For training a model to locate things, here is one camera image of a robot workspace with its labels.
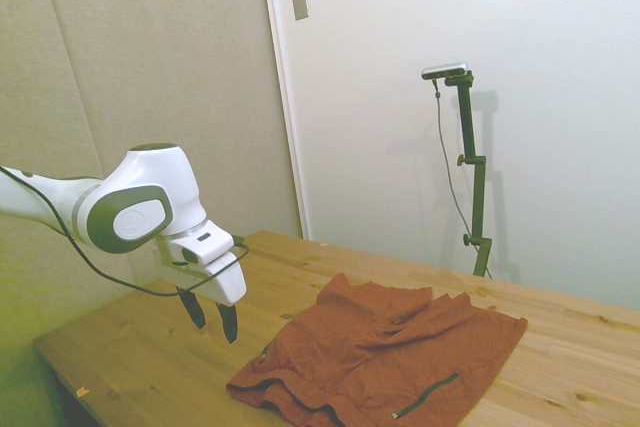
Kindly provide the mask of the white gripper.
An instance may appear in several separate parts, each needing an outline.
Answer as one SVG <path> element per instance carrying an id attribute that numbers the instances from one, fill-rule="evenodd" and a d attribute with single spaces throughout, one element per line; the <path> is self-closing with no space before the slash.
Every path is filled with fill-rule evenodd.
<path id="1" fill-rule="evenodd" d="M 238 337 L 238 315 L 234 305 L 247 291 L 239 259 L 232 251 L 233 240 L 221 242 L 213 237 L 198 240 L 196 237 L 167 240 L 158 237 L 155 259 L 161 277 L 182 288 L 179 298 L 190 319 L 198 329 L 206 326 L 206 316 L 191 288 L 216 301 L 222 320 L 225 338 L 229 344 Z"/>

